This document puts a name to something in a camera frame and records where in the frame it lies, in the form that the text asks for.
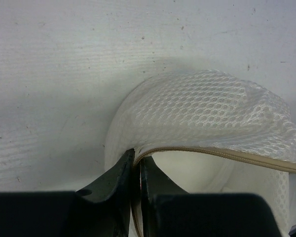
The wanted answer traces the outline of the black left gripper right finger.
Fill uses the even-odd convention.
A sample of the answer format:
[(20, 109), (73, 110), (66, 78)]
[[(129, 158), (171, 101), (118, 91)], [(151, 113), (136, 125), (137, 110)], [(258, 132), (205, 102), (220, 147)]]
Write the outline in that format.
[(145, 237), (168, 237), (178, 218), (176, 200), (187, 192), (172, 181), (152, 157), (140, 161), (141, 217)]

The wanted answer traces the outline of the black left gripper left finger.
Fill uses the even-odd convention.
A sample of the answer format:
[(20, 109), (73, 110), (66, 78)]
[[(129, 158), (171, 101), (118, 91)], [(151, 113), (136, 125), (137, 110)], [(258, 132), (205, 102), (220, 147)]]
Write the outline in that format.
[(127, 237), (130, 223), (131, 173), (135, 152), (127, 150), (95, 181), (76, 191), (76, 237)]

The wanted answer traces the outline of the white mesh laundry bag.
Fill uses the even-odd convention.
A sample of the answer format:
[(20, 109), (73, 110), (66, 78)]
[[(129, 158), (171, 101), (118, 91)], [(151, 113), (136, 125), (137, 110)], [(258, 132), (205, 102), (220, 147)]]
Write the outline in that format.
[(112, 120), (105, 168), (129, 149), (135, 164), (153, 155), (189, 193), (260, 195), (283, 237), (296, 224), (296, 125), (255, 82), (217, 70), (147, 79)]

